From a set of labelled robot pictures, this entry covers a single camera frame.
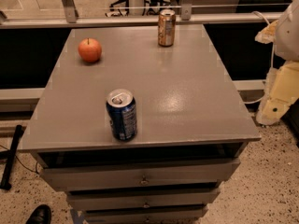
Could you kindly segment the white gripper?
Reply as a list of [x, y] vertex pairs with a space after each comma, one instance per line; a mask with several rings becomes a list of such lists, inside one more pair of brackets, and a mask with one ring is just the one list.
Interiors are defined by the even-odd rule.
[[[256, 36], [259, 43], [275, 41], [278, 21], [264, 27]], [[262, 125], [273, 125], [287, 113], [290, 106], [299, 98], [299, 62], [287, 61], [277, 71], [269, 98], [262, 100], [258, 107], [256, 120]]]

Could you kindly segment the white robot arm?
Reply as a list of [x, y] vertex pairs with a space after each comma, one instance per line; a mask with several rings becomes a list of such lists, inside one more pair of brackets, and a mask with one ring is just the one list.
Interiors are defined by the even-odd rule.
[[279, 19], [263, 28], [255, 40], [272, 43], [274, 53], [285, 61], [279, 69], [269, 69], [256, 115], [258, 123], [273, 125], [299, 99], [299, 0], [293, 0]]

